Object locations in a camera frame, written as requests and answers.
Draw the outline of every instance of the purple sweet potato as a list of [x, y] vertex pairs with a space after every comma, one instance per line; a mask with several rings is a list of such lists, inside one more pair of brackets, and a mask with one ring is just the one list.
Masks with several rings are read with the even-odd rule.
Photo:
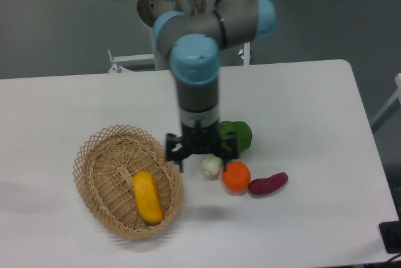
[[268, 178], [258, 178], [251, 181], [248, 190], [254, 195], [267, 195], [277, 191], [288, 181], [288, 175], [285, 172], [275, 174]]

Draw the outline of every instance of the wicker basket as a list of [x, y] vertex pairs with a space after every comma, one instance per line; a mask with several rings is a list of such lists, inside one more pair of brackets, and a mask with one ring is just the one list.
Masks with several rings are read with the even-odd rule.
[[[150, 225], [138, 214], [132, 178], [150, 172], [158, 188], [163, 221]], [[146, 131], [117, 125], [104, 128], [81, 147], [74, 165], [76, 187], [95, 218], [116, 235], [142, 239], [160, 232], [182, 200], [180, 173], [165, 161], [164, 149]]]

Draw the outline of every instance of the robotic arm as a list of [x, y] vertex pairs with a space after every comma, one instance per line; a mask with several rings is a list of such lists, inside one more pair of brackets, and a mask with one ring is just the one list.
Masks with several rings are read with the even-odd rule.
[[187, 17], [167, 11], [154, 23], [154, 40], [177, 87], [182, 136], [166, 137], [166, 159], [180, 165], [191, 154], [239, 158], [235, 133], [219, 134], [219, 52], [270, 34], [270, 0], [216, 0], [215, 10]]

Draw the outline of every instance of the yellow squash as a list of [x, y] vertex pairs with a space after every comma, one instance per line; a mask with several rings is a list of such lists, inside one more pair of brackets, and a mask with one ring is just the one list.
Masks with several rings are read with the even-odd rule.
[[161, 223], [163, 212], [157, 195], [155, 180], [149, 172], [137, 173], [132, 178], [133, 192], [137, 201], [138, 213], [150, 224]]

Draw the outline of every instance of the gray floor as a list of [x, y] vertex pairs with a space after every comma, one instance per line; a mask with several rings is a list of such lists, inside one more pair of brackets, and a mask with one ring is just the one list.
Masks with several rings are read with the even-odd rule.
[[[252, 43], [253, 63], [345, 59], [371, 118], [401, 73], [401, 0], [273, 2], [278, 27]], [[0, 79], [106, 73], [109, 48], [152, 52], [136, 0], [0, 0]], [[238, 49], [223, 52], [225, 65], [239, 64]], [[375, 139], [390, 181], [401, 185], [400, 122], [398, 111]]]

